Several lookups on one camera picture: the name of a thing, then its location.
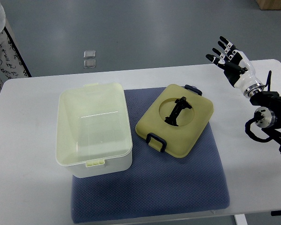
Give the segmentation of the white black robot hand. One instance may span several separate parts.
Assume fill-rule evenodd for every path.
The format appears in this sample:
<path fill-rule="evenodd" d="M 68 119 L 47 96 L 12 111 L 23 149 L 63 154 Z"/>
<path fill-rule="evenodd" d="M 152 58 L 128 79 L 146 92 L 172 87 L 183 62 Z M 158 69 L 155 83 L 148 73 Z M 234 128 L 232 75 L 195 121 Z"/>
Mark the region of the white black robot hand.
<path fill-rule="evenodd" d="M 207 54 L 206 58 L 223 70 L 229 83 L 243 93 L 246 98 L 264 90 L 264 84 L 256 77 L 256 71 L 244 52 L 220 36 L 218 45 L 222 48 L 219 51 L 213 48 L 215 55 Z"/>

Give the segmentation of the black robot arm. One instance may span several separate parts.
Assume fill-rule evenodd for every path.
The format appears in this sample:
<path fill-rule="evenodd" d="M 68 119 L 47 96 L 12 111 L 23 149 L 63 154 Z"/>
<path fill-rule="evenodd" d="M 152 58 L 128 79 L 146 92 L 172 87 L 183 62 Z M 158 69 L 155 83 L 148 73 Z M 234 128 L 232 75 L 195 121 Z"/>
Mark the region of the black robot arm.
<path fill-rule="evenodd" d="M 275 140 L 279 145 L 281 153 L 281 96 L 276 91 L 270 91 L 272 72 L 269 71 L 266 87 L 267 91 L 254 92 L 250 97 L 252 105 L 258 106 L 252 119 L 245 124 L 245 133 L 253 140 L 260 143 L 267 143 Z M 256 124 L 268 135 L 266 139 L 257 137 L 251 131 L 251 124 Z"/>

